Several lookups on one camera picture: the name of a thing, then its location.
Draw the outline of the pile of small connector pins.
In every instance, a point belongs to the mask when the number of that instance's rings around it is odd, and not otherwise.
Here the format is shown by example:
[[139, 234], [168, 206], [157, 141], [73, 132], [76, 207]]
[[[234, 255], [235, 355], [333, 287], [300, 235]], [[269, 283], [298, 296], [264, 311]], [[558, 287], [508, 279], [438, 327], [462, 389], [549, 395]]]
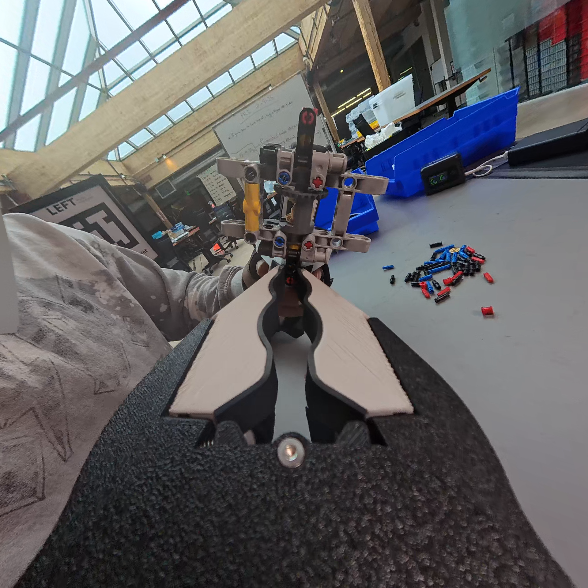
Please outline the pile of small connector pins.
[[[452, 247], [459, 247], [460, 252], [454, 255], [448, 253]], [[485, 255], [468, 244], [443, 244], [442, 247], [432, 249], [430, 258], [409, 271], [403, 282], [419, 290], [425, 299], [440, 305], [449, 300], [453, 289], [468, 277], [481, 276], [487, 283], [483, 277], [485, 272], [489, 272], [486, 268], [487, 260]]]

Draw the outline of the black power adapter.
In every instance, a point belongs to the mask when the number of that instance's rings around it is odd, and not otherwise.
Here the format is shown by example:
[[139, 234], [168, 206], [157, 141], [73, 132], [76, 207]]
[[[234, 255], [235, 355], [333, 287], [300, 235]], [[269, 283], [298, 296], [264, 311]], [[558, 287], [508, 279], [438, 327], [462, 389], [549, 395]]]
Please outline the black power adapter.
[[522, 166], [587, 150], [587, 118], [518, 139], [507, 153], [510, 166]]

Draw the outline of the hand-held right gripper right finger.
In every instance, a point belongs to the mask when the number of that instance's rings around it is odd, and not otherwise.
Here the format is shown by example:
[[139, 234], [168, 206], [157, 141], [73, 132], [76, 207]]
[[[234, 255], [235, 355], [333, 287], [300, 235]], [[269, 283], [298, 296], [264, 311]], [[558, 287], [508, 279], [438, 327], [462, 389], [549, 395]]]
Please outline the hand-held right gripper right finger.
[[307, 270], [303, 325], [311, 341], [307, 384], [362, 418], [412, 414], [413, 405], [366, 313]]

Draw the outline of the storage drawer rack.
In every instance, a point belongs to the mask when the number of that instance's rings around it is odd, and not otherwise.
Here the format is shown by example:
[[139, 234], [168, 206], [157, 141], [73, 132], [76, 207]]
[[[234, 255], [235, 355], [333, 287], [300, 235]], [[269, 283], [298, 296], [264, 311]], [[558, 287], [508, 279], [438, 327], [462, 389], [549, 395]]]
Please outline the storage drawer rack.
[[587, 83], [587, 19], [562, 10], [506, 40], [511, 85], [518, 101]]

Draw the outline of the black white printed sign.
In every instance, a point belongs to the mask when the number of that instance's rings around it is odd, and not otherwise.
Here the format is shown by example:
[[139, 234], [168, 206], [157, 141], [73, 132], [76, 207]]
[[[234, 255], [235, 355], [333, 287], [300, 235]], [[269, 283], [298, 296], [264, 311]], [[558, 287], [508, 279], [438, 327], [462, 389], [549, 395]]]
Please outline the black white printed sign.
[[10, 211], [92, 233], [113, 245], [144, 254], [158, 263], [163, 261], [158, 245], [113, 193], [102, 175], [93, 175]]

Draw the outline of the wooden top desk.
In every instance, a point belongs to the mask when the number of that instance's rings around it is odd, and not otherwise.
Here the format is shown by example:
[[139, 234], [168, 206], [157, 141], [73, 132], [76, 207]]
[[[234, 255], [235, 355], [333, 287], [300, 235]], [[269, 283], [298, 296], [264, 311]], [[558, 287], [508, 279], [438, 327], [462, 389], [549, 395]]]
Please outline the wooden top desk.
[[426, 118], [428, 111], [433, 107], [446, 106], [448, 117], [451, 117], [455, 110], [458, 108], [456, 99], [460, 95], [464, 94], [469, 90], [475, 83], [483, 82], [488, 74], [491, 72], [491, 68], [483, 70], [481, 73], [467, 79], [466, 81], [442, 92], [439, 95], [421, 103], [408, 113], [393, 121], [394, 125], [400, 125], [402, 129], [409, 128], [423, 128], [423, 122]]

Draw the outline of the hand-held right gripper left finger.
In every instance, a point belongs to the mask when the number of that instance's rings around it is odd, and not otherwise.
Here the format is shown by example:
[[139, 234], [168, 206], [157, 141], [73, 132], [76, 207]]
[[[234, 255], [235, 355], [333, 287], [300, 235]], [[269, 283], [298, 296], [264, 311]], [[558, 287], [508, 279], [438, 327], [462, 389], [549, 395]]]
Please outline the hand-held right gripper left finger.
[[264, 420], [277, 379], [270, 338], [279, 326], [275, 267], [221, 309], [169, 408], [173, 417]]

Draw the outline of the person's left hand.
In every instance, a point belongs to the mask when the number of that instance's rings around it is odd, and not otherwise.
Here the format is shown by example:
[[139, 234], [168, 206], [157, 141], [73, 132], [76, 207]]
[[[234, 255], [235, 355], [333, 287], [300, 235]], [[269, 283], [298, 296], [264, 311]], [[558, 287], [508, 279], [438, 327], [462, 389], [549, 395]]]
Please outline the person's left hand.
[[257, 250], [253, 250], [249, 260], [242, 269], [242, 287], [243, 290], [250, 288], [256, 281], [260, 279], [259, 268], [263, 263], [263, 259]]

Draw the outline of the grey desk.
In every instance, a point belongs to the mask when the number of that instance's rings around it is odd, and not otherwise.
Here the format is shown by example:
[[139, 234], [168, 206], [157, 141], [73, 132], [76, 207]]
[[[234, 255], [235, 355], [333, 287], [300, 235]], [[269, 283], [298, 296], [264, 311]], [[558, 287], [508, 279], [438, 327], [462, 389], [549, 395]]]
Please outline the grey desk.
[[[332, 257], [334, 289], [461, 397], [536, 532], [587, 587], [587, 180], [471, 179], [375, 201], [370, 251]], [[485, 255], [495, 284], [468, 277], [425, 300], [403, 278], [439, 241]]]

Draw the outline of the large whiteboard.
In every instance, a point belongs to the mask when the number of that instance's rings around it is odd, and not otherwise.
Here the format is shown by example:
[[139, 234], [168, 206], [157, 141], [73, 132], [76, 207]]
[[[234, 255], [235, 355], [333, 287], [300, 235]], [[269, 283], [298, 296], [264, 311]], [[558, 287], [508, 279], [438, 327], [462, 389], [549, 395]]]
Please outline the large whiteboard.
[[214, 127], [228, 157], [259, 161], [261, 147], [285, 148], [296, 142], [299, 115], [312, 107], [308, 88], [298, 73]]

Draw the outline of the person's left forearm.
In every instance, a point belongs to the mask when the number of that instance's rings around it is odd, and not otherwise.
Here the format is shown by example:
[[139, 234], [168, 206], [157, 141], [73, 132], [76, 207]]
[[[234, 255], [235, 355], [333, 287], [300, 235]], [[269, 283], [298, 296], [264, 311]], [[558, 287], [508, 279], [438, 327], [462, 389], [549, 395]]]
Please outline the person's left forearm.
[[243, 267], [225, 267], [219, 276], [162, 269], [163, 297], [153, 318], [168, 341], [178, 341], [202, 320], [212, 319], [244, 291]]

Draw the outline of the short blue storage bin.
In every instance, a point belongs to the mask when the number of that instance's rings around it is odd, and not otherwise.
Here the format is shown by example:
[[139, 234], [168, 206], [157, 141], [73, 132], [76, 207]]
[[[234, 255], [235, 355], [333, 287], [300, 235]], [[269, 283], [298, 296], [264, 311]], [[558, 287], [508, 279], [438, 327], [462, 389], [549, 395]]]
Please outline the short blue storage bin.
[[[337, 198], [339, 195], [338, 176], [340, 173], [329, 173], [327, 180], [328, 194], [319, 201], [315, 214], [315, 228], [330, 231], [332, 228]], [[368, 235], [377, 232], [378, 211], [372, 194], [356, 192], [350, 210], [347, 233]]]

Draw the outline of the person's grey sweatshirt torso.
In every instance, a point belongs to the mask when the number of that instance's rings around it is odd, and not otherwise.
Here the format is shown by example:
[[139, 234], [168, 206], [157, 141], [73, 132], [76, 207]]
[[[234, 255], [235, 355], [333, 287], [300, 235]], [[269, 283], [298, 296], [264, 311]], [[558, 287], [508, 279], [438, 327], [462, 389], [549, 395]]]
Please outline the person's grey sweatshirt torso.
[[27, 214], [4, 216], [19, 327], [1, 335], [1, 587], [60, 517], [122, 401], [170, 351], [146, 255]]

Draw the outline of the black office chair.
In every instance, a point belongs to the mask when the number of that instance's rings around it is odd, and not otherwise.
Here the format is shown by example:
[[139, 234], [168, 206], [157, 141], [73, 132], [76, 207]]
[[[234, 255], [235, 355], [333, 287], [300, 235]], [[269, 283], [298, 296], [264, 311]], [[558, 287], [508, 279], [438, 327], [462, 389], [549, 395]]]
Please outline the black office chair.
[[213, 269], [221, 262], [231, 262], [233, 254], [227, 251], [221, 243], [216, 240], [204, 240], [202, 242], [202, 256], [206, 259], [206, 264], [202, 267], [202, 272], [207, 275], [212, 275]]

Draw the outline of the grey toy brick assembly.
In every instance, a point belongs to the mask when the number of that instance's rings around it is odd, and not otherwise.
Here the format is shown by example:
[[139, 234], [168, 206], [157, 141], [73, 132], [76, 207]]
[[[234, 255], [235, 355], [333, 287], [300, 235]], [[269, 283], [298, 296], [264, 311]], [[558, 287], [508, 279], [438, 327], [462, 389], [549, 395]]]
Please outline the grey toy brick assembly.
[[222, 234], [244, 239], [264, 256], [283, 261], [285, 282], [300, 268], [324, 265], [333, 251], [365, 253], [370, 239], [348, 233], [356, 193], [383, 195], [389, 179], [351, 173], [342, 153], [318, 151], [313, 140], [318, 111], [300, 111], [294, 149], [269, 144], [259, 161], [218, 158], [217, 172], [239, 180], [244, 220], [223, 220]]

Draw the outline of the small whiteboard with writing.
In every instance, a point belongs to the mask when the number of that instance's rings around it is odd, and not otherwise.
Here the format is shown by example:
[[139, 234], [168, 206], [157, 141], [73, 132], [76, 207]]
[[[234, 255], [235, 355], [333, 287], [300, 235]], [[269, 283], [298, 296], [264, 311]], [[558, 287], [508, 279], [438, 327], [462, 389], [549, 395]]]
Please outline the small whiteboard with writing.
[[210, 200], [215, 207], [222, 206], [236, 197], [236, 192], [230, 181], [227, 177], [218, 173], [216, 164], [198, 173], [198, 178], [208, 192]]

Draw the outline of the clear plastic storage box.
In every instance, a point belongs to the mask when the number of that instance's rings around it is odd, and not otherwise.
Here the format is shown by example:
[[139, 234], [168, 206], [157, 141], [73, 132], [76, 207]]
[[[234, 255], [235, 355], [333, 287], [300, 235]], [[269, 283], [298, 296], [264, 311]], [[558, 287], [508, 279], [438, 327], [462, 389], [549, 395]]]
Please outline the clear plastic storage box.
[[415, 108], [413, 75], [409, 74], [392, 86], [368, 99], [381, 128], [401, 118]]

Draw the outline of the black device with green display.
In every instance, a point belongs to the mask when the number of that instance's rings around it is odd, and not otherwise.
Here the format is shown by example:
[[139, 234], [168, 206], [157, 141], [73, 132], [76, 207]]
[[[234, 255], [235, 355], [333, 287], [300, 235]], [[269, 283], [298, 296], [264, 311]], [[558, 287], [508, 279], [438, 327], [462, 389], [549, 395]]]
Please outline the black device with green display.
[[464, 184], [466, 173], [461, 154], [454, 152], [431, 162], [420, 170], [420, 177], [427, 196]]

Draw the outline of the long blue storage bin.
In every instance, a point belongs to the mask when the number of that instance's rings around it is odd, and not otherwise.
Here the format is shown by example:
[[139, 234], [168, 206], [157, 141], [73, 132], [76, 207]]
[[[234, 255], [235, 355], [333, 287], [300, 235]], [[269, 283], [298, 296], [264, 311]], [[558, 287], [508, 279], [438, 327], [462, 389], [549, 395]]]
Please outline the long blue storage bin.
[[407, 137], [365, 163], [369, 175], [388, 178], [386, 195], [411, 197], [424, 192], [420, 170], [454, 152], [469, 166], [507, 150], [516, 138], [518, 88], [457, 110]]

